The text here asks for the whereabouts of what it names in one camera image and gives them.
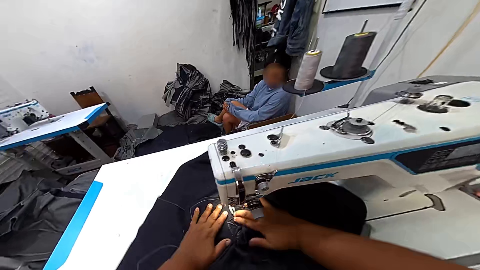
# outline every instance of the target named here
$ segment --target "machine control panel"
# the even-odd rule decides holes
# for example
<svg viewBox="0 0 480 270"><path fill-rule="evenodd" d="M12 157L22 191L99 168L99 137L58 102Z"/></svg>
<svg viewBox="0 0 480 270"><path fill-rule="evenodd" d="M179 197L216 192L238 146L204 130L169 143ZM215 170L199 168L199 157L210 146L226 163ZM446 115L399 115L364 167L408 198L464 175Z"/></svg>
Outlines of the machine control panel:
<svg viewBox="0 0 480 270"><path fill-rule="evenodd" d="M480 163L480 139L400 154L395 160L414 173L433 172Z"/></svg>

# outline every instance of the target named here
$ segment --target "person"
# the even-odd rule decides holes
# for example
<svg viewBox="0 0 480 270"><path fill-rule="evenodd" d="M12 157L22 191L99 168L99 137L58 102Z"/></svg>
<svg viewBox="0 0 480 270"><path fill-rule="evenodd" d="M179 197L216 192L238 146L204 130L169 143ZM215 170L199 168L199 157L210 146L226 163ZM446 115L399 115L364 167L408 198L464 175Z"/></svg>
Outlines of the person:
<svg viewBox="0 0 480 270"><path fill-rule="evenodd" d="M274 250L297 249L330 270L465 270L467 268L442 261L396 245L364 238L309 223L274 208L264 198L264 217L255 220L252 213L239 210L234 221L262 233L252 238L250 246ZM199 218L194 211L190 227L179 248L158 270L207 269L231 242L224 239L216 246L214 238L227 218L222 206L212 213L209 204Z"/></svg>
<svg viewBox="0 0 480 270"><path fill-rule="evenodd" d="M245 123L265 121L286 115L291 95L283 91L287 81L287 70L279 63L264 69L264 79L244 98L228 98L219 115L208 114L208 120L230 133L243 121Z"/></svg>

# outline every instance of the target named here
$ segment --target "thread spool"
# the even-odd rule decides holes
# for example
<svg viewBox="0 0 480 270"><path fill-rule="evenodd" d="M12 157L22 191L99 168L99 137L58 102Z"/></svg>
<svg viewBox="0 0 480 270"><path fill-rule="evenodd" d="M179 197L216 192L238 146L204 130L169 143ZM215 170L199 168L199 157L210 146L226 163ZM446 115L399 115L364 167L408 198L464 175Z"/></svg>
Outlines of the thread spool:
<svg viewBox="0 0 480 270"><path fill-rule="evenodd" d="M296 90L305 91L313 86L321 58L322 52L319 50L310 50L303 55L294 86Z"/></svg>
<svg viewBox="0 0 480 270"><path fill-rule="evenodd" d="M362 65L376 35L376 32L364 32L347 36L335 65L323 68L320 74L334 80L350 80L366 75L368 70Z"/></svg>

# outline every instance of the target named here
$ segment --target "blue sweater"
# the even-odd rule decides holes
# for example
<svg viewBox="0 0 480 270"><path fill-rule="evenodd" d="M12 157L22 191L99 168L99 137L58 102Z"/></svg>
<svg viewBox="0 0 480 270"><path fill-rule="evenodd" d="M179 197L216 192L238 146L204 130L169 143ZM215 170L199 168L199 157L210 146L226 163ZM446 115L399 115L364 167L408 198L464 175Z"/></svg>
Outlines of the blue sweater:
<svg viewBox="0 0 480 270"><path fill-rule="evenodd" d="M251 93L244 98L228 98L228 112L238 119L246 122L258 122L271 118L284 116L290 106L291 94L282 88L271 89L262 80ZM238 101L248 110L233 105L232 101Z"/></svg>

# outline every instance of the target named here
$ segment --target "knee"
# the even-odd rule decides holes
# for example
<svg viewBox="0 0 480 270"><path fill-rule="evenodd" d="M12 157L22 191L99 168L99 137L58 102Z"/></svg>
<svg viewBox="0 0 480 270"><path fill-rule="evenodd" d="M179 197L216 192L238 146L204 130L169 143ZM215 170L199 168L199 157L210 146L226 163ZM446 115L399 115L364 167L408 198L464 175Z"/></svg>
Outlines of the knee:
<svg viewBox="0 0 480 270"><path fill-rule="evenodd" d="M231 115L229 112L227 112L227 113L225 113L225 114L223 115L222 120L223 120L224 122L233 123L234 120L235 120L235 116L233 116L233 115Z"/></svg>

